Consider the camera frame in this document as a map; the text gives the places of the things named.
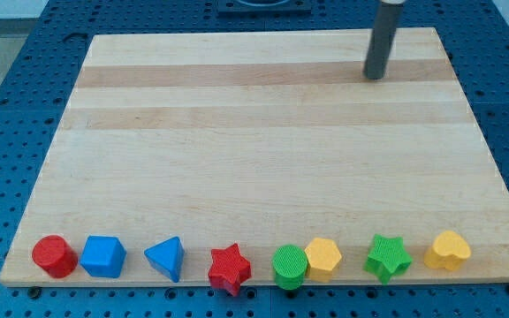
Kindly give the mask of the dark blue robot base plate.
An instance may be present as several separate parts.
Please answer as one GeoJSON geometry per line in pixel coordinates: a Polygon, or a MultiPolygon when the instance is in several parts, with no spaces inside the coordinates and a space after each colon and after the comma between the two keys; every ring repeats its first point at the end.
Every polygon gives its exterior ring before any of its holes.
{"type": "Polygon", "coordinates": [[[215,0],[219,16],[310,13],[313,0],[215,0]]]}

